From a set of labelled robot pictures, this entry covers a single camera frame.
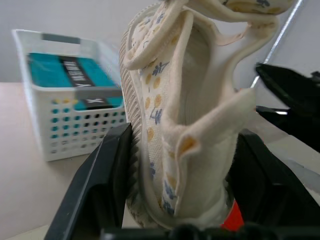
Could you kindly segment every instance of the white plastic basket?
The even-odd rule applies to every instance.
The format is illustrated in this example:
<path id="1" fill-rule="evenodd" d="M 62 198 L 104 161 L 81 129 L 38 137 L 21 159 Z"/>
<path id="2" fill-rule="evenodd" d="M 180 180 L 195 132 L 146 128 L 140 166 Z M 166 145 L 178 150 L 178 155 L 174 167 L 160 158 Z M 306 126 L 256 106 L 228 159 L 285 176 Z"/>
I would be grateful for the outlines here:
<path id="1" fill-rule="evenodd" d="M 76 100 L 117 97 L 120 88 L 41 87 L 33 84 L 28 66 L 29 53 L 91 58 L 120 86 L 118 54 L 112 47 L 89 39 L 36 31 L 14 30 L 13 36 L 36 140 L 45 161 L 89 154 L 110 128 L 126 122 L 123 106 L 83 111 L 73 108 Z"/>

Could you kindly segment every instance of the black plastic part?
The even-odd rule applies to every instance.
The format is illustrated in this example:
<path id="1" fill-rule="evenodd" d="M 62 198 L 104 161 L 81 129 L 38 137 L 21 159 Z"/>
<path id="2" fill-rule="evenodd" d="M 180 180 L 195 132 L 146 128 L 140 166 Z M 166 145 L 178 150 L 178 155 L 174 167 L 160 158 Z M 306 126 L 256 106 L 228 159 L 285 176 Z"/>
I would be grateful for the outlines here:
<path id="1" fill-rule="evenodd" d="M 277 128 L 294 136 L 320 153 L 320 118 L 302 116 L 291 109 L 272 109 L 257 106 L 256 112 Z"/>
<path id="2" fill-rule="evenodd" d="M 108 132 L 76 172 L 45 240 L 94 239 L 121 227 L 131 137 L 130 124 Z"/>
<path id="3" fill-rule="evenodd" d="M 317 73 L 305 77 L 291 69 L 257 64 L 266 87 L 299 116 L 320 116 L 320 86 Z"/>
<path id="4" fill-rule="evenodd" d="M 320 207 L 254 133 L 239 135 L 230 185 L 243 220 L 263 226 L 320 227 Z"/>
<path id="5" fill-rule="evenodd" d="M 45 240 L 320 239 L 320 207 L 292 171 L 248 130 L 239 135 L 229 184 L 244 221 L 259 225 L 238 233 L 222 228 L 199 231 L 191 225 L 171 232 L 121 229 L 131 139 L 129 124 L 108 132 L 74 176 Z"/>

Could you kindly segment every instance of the cream canvas shoe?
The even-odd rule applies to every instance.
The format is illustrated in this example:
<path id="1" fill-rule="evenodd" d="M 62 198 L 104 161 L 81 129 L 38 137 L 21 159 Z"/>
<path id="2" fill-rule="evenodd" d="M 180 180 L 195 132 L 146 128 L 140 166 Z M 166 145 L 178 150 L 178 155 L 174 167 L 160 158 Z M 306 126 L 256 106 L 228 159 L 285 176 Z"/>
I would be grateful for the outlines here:
<path id="1" fill-rule="evenodd" d="M 140 12 L 124 34 L 121 85 L 133 129 L 127 205 L 142 227 L 204 229 L 230 212 L 225 178 L 255 109 L 252 89 L 234 90 L 234 70 L 274 36 L 277 18 L 265 13 L 285 10 L 248 7 L 274 1 L 238 2 L 242 8 L 233 0 L 165 0 Z M 248 26 L 225 36 L 208 17 Z"/>

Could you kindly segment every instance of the white wall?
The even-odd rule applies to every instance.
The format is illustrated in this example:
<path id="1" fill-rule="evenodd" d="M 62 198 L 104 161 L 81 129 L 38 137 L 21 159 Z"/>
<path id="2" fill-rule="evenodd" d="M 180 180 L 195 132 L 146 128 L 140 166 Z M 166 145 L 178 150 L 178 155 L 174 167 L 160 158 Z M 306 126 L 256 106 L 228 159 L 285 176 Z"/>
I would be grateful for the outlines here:
<path id="1" fill-rule="evenodd" d="M 107 41 L 120 45 L 127 24 L 156 0 L 1 0 L 0 82 L 20 82 L 12 29 L 26 29 Z M 281 23 L 288 14 L 280 16 Z M 238 32 L 240 24 L 220 23 L 224 33 Z M 272 42 L 242 61 L 235 72 L 237 88 L 250 86 L 254 65 L 263 61 Z"/>
<path id="2" fill-rule="evenodd" d="M 271 61 L 272 65 L 294 69 L 308 77 L 320 72 L 320 1 L 304 0 L 287 34 Z M 263 85 L 256 85 L 257 105 L 281 108 L 284 105 Z"/>

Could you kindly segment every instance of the red object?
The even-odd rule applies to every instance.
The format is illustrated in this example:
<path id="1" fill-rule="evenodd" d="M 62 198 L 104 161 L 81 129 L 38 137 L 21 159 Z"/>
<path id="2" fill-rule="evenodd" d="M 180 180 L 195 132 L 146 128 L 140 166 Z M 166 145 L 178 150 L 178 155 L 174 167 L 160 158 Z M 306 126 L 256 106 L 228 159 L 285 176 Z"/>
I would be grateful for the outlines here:
<path id="1" fill-rule="evenodd" d="M 221 225 L 222 228 L 229 231 L 237 231 L 244 225 L 244 220 L 242 218 L 239 206 L 236 201 L 234 201 L 232 210 L 229 216 L 224 221 L 224 224 Z"/>

